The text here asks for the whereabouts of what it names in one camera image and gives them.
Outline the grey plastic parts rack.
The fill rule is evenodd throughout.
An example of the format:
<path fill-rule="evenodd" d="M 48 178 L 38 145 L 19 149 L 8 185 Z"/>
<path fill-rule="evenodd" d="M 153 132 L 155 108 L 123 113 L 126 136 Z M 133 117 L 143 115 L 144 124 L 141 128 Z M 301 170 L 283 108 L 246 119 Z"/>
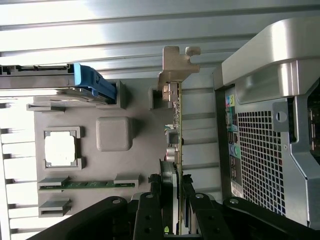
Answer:
<path fill-rule="evenodd" d="M 73 183 L 132 183 L 134 187 L 81 188 L 40 190 L 38 203 L 69 201 L 69 215 L 74 215 L 111 196 L 129 200 L 135 193 L 147 192 L 148 178 L 160 170 L 160 160 L 167 149 L 165 125 L 172 123 L 168 108 L 150 109 L 155 79 L 123 79 L 118 82 L 124 108 L 69 107 L 60 113 L 34 114 L 37 179 L 64 178 Z M 45 168 L 45 136 L 47 131 L 80 129 L 76 152 L 84 168 Z"/>

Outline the green RAM stick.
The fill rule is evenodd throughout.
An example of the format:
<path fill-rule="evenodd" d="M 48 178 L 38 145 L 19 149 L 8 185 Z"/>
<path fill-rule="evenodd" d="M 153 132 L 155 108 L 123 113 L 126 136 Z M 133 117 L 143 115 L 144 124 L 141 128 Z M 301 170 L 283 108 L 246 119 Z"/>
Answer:
<path fill-rule="evenodd" d="M 78 189 L 134 188 L 134 182 L 115 183 L 112 181 L 68 181 L 62 185 L 40 186 L 40 191 L 64 191 Z"/>

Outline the open black PC case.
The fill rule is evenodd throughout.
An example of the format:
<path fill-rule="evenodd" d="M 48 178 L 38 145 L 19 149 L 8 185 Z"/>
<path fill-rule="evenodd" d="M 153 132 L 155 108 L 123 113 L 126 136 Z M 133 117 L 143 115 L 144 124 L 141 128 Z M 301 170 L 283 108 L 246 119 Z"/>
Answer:
<path fill-rule="evenodd" d="M 231 194 L 320 230 L 320 16 L 265 27 L 213 82 Z"/>

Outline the silver CPU chip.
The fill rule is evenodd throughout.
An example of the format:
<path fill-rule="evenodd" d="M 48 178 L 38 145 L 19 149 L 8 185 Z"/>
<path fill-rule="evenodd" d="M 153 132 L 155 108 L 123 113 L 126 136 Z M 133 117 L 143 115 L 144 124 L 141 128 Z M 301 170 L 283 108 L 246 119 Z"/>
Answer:
<path fill-rule="evenodd" d="M 69 131 L 50 132 L 44 139 L 48 167 L 70 167 L 76 160 L 75 137 Z"/>

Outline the hard disk in blue carrier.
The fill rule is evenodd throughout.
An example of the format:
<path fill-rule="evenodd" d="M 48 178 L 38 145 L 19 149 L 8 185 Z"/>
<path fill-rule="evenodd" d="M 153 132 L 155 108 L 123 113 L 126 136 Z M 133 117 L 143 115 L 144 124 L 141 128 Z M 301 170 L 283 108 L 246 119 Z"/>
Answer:
<path fill-rule="evenodd" d="M 32 98 L 35 106 L 88 107 L 117 102 L 117 87 L 90 66 L 0 65 L 0 99 Z"/>

